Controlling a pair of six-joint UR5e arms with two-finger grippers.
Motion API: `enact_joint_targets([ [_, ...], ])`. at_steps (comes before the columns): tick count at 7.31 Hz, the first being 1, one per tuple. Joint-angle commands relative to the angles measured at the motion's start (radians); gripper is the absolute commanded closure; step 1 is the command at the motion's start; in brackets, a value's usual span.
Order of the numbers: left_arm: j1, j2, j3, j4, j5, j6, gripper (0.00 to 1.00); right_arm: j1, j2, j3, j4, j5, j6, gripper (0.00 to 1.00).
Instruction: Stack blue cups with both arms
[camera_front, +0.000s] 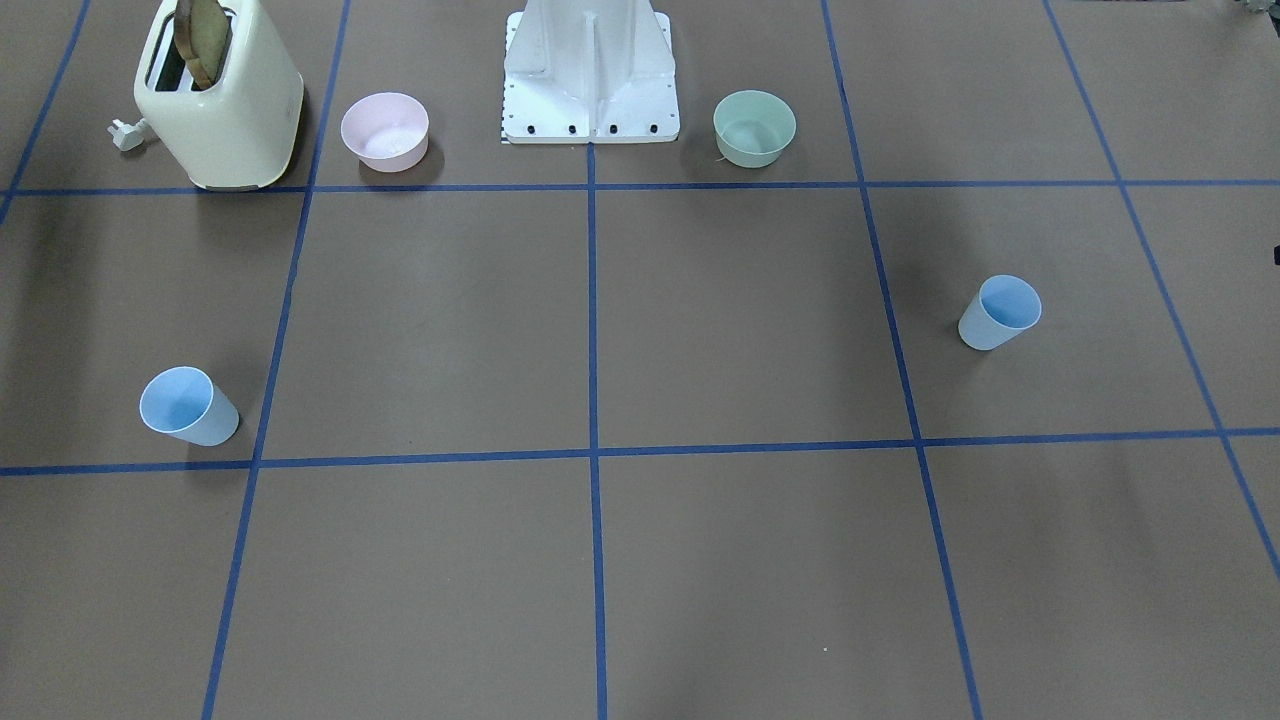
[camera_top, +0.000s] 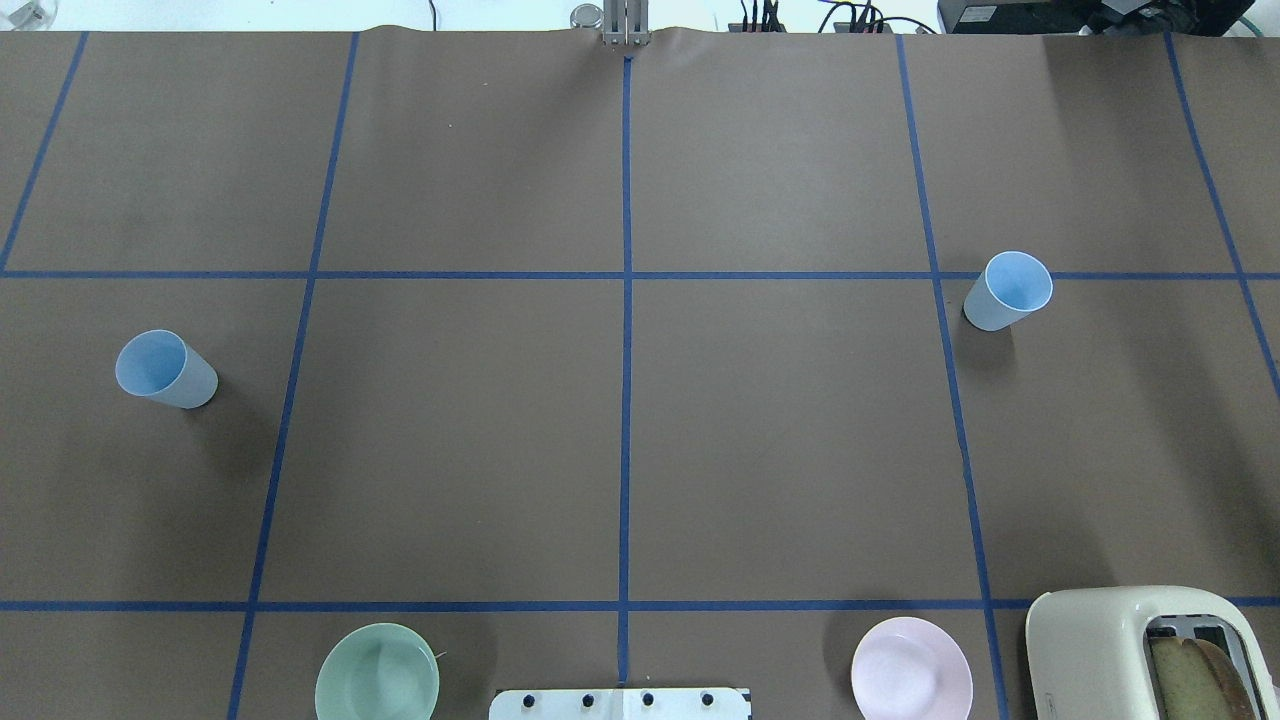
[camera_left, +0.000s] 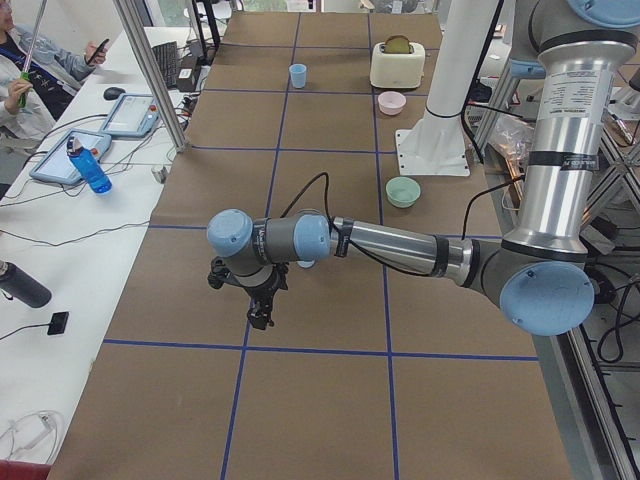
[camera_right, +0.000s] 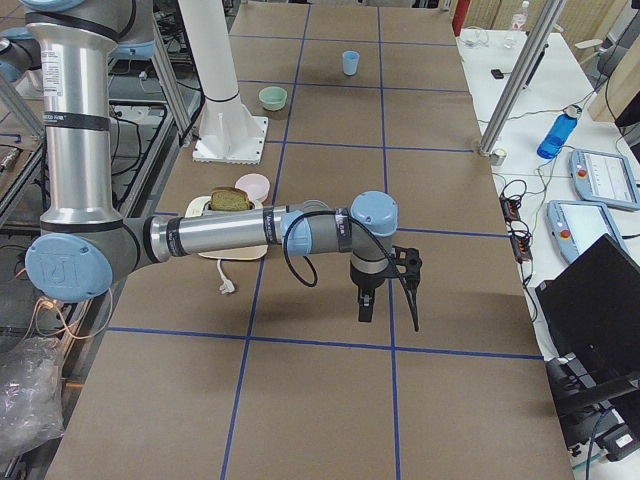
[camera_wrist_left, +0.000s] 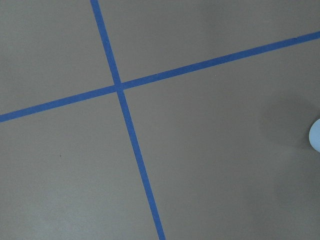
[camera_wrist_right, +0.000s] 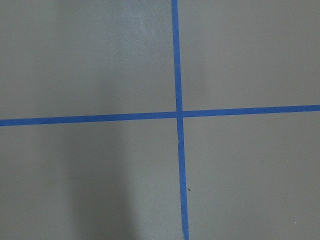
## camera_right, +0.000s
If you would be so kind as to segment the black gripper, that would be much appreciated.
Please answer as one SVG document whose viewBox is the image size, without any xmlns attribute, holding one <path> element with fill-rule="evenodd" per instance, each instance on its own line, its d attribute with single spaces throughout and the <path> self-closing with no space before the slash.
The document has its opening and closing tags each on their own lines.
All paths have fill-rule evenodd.
<svg viewBox="0 0 640 480">
<path fill-rule="evenodd" d="M 361 323 L 372 322 L 374 291 L 384 283 L 388 265 L 386 258 L 368 260 L 355 253 L 350 256 L 350 278 L 358 288 L 358 321 Z"/>
</svg>

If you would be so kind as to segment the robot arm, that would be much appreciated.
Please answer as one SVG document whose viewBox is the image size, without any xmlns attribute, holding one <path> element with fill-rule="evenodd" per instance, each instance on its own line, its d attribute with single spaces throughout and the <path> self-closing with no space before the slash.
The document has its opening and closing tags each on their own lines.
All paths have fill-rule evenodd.
<svg viewBox="0 0 640 480">
<path fill-rule="evenodd" d="M 376 289 L 398 275 L 392 244 L 398 207 L 387 194 L 358 195 L 347 209 L 315 202 L 192 218 L 126 219 L 112 202 L 108 61 L 154 50 L 148 1 L 28 1 L 28 31 L 40 47 L 50 205 L 28 249 L 26 271 L 46 296 L 77 303 L 145 266 L 173 257 L 258 245 L 286 256 L 346 252 L 359 320 Z"/>
</svg>

